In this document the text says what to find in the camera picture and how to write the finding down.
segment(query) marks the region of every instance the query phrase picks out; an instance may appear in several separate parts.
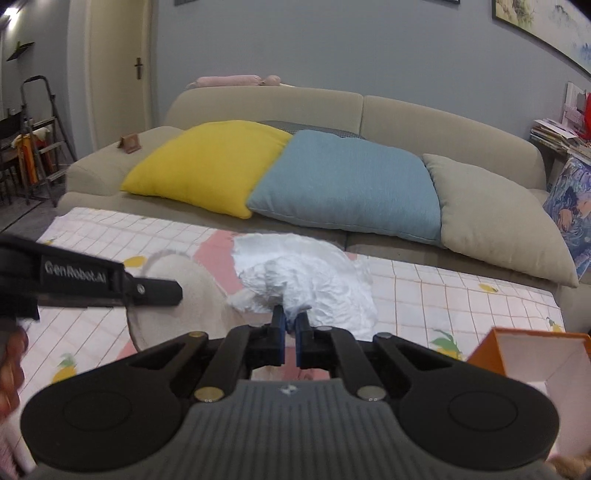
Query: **wall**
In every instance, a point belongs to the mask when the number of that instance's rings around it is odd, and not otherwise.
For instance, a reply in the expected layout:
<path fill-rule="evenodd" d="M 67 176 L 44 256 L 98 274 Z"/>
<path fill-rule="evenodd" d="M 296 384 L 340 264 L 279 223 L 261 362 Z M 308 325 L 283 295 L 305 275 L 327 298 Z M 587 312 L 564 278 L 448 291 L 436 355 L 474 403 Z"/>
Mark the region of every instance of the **wall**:
<path fill-rule="evenodd" d="M 588 76 L 493 22 L 491 0 L 157 0 L 155 109 L 162 120 L 203 75 L 379 95 L 463 115 L 520 137 L 558 118 L 566 82 Z"/>
<path fill-rule="evenodd" d="M 67 33 L 67 84 L 70 95 L 72 141 L 78 158 L 95 151 L 96 139 L 90 127 L 87 65 L 90 0 L 72 0 Z"/>
<path fill-rule="evenodd" d="M 70 0 L 29 0 L 4 31 L 2 51 L 2 100 L 4 108 L 21 109 L 20 87 L 33 75 L 48 78 L 56 94 L 57 109 L 69 138 L 72 129 L 69 114 L 66 41 Z M 6 62 L 17 42 L 35 42 L 18 60 Z M 30 114 L 35 120 L 51 114 L 51 105 L 42 82 L 26 87 Z"/>

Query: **small wooden frame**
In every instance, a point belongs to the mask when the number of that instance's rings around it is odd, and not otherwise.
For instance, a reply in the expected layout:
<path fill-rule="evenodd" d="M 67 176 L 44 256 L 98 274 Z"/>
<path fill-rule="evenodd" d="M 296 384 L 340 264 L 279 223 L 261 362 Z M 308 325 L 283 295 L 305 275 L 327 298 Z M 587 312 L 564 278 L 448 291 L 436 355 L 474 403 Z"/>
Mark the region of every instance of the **small wooden frame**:
<path fill-rule="evenodd" d="M 138 150 L 140 150 L 142 146 L 139 144 L 138 134 L 126 135 L 124 137 L 121 137 L 121 140 L 119 140 L 118 148 L 123 148 L 123 150 L 127 154 L 137 152 Z"/>

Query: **wall decoration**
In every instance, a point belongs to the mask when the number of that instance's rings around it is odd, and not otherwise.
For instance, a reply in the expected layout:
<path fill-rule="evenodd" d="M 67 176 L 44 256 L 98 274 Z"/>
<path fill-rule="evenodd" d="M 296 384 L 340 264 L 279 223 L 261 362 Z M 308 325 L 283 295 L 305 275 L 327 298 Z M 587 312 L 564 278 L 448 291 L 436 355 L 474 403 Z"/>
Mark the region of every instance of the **wall decoration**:
<path fill-rule="evenodd" d="M 545 42 L 591 75 L 591 20 L 569 0 L 492 0 L 492 16 Z"/>

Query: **cardboard box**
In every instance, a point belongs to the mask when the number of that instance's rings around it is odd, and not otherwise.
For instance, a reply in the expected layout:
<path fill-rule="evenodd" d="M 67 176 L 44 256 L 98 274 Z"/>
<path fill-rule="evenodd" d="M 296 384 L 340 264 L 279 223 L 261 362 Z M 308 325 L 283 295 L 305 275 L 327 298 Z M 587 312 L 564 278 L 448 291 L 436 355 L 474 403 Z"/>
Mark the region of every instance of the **cardboard box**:
<path fill-rule="evenodd" d="M 467 361 L 547 395 L 560 417 L 550 455 L 576 456 L 591 448 L 590 355 L 589 335 L 496 327 Z"/>

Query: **door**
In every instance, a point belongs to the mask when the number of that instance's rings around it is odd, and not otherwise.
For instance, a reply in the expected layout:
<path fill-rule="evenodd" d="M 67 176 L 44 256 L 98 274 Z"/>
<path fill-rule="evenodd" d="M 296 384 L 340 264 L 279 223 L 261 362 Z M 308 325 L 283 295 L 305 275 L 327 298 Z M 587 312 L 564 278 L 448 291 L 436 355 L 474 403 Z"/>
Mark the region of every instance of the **door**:
<path fill-rule="evenodd" d="M 150 23 L 151 0 L 90 2 L 89 97 L 96 148 L 150 128 Z"/>

